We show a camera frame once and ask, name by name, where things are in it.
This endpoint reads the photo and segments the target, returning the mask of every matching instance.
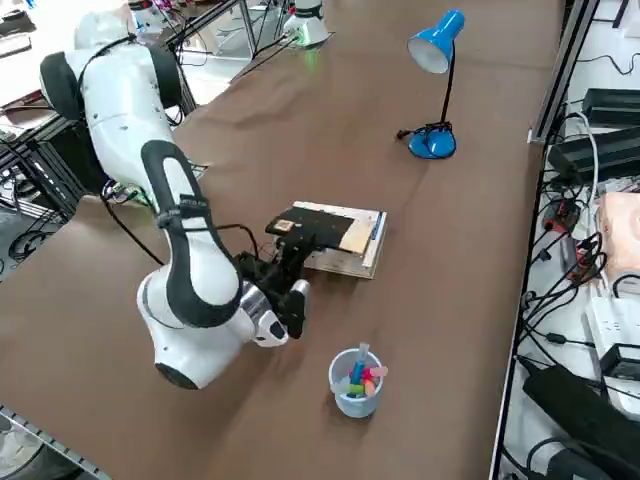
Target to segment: power strip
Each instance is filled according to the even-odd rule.
[[[586,314],[599,359],[617,343],[640,344],[640,301],[594,297]],[[604,377],[604,381],[607,387],[640,397],[640,382],[613,377]],[[613,406],[631,420],[640,421],[640,400],[611,388],[607,392]]]

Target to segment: white cable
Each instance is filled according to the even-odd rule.
[[[593,207],[595,206],[596,189],[598,187],[598,170],[600,169],[600,162],[598,160],[598,146],[596,145],[596,139],[593,137],[593,133],[591,132],[589,119],[582,112],[573,113],[580,117],[580,119],[584,123],[584,126],[587,129],[587,135],[589,136],[589,141],[591,142],[591,148],[593,150],[593,185],[591,187],[591,195],[589,196],[589,201],[587,202],[589,207]]]
[[[587,135],[589,136],[589,141],[591,142],[591,148],[593,150],[593,184],[591,185],[591,194],[589,195],[589,201],[587,202],[587,232],[589,235],[595,233],[597,228],[597,223],[593,222],[593,217],[596,214],[595,210],[595,199],[596,199],[596,191],[598,188],[598,170],[600,170],[600,162],[598,159],[598,146],[596,145],[596,139],[593,136],[593,132],[591,131],[591,125],[589,125],[589,119],[582,112],[573,112],[580,119],[582,123],[584,123],[585,129],[587,131]],[[595,228],[592,231],[591,225],[592,222],[595,224]],[[609,296],[611,290],[609,288],[609,279],[607,278],[607,274],[604,269],[600,272],[600,276],[602,277],[602,283],[604,285],[605,296]]]

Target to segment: book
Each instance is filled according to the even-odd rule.
[[[354,220],[350,229],[353,233],[352,241],[347,241],[345,244],[345,238],[349,238],[345,236],[340,244],[340,250],[326,248],[321,252],[312,253],[305,262],[306,268],[360,278],[374,278],[387,232],[386,212],[301,201],[295,202],[293,206]],[[351,247],[355,253],[344,251],[350,250]]]

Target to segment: lamp shade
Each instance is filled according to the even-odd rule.
[[[444,73],[449,69],[453,41],[464,27],[460,10],[449,10],[434,28],[427,28],[409,39],[409,53],[423,70]]]

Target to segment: lamp base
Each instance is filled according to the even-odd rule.
[[[456,151],[456,139],[449,129],[418,131],[411,135],[409,150],[420,158],[449,158]]]

